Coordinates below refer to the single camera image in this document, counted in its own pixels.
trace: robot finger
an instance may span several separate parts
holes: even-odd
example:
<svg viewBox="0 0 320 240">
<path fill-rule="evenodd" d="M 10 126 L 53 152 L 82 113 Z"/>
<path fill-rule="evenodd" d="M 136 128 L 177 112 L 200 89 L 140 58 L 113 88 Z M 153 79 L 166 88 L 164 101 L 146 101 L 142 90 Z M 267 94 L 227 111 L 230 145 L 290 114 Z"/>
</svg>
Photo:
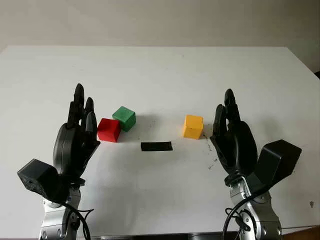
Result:
<svg viewBox="0 0 320 240">
<path fill-rule="evenodd" d="M 224 105 L 225 105 L 226 118 L 228 119 L 229 124 L 232 125 L 240 122 L 238 105 L 236 104 L 235 95 L 230 88 L 225 92 Z"/>
</svg>

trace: wooden block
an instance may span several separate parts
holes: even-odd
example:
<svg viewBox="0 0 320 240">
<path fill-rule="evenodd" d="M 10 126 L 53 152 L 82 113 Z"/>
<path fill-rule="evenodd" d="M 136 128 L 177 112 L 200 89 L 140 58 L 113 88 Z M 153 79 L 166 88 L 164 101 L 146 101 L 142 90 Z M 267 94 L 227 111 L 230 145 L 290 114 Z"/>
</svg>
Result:
<svg viewBox="0 0 320 240">
<path fill-rule="evenodd" d="M 116 143 L 120 131 L 120 122 L 118 120 L 102 118 L 97 128 L 97 135 L 101 141 Z"/>
<path fill-rule="evenodd" d="M 183 136 L 190 139 L 199 139 L 204 130 L 204 118 L 202 116 L 185 116 Z"/>
</svg>

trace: white wall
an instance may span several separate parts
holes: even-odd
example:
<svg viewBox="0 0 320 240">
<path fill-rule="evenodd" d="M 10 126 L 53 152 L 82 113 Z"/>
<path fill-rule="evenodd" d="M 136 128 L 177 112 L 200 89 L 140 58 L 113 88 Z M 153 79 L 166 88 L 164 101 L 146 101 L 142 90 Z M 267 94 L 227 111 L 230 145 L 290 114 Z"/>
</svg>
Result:
<svg viewBox="0 0 320 240">
<path fill-rule="evenodd" d="M 315 72 L 319 8 L 319 0 L 0 0 L 0 49 L 286 46 Z"/>
</svg>

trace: green cube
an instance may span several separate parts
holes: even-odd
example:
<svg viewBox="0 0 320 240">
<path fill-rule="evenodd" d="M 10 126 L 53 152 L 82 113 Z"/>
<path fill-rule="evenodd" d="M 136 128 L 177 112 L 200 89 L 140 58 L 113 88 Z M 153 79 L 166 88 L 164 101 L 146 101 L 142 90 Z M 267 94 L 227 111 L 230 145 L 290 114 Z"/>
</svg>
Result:
<svg viewBox="0 0 320 240">
<path fill-rule="evenodd" d="M 113 115 L 112 118 L 120 122 L 120 127 L 123 131 L 128 132 L 136 123 L 136 113 L 130 109 L 121 106 Z"/>
</svg>

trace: red cube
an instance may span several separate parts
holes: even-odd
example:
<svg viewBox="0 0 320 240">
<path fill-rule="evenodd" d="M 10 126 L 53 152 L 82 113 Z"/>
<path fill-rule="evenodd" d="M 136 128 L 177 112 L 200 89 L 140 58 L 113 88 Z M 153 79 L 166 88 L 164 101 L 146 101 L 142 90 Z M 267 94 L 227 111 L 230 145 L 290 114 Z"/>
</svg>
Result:
<svg viewBox="0 0 320 240">
<path fill-rule="evenodd" d="M 97 129 L 97 134 L 102 141 L 116 143 L 120 131 L 120 122 L 118 120 L 102 118 Z"/>
</svg>

